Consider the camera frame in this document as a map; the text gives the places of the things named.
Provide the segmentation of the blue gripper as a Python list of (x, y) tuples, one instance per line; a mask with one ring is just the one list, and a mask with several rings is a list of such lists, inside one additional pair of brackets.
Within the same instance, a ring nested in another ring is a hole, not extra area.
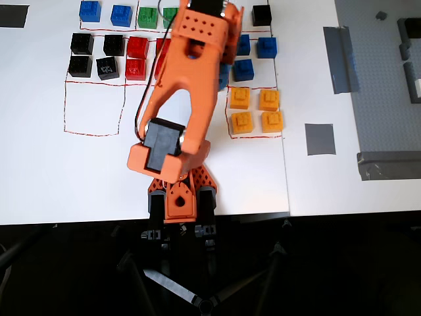
[(220, 63), (219, 66), (219, 77), (218, 77), (218, 91), (224, 90), (228, 85), (230, 76), (231, 65)]

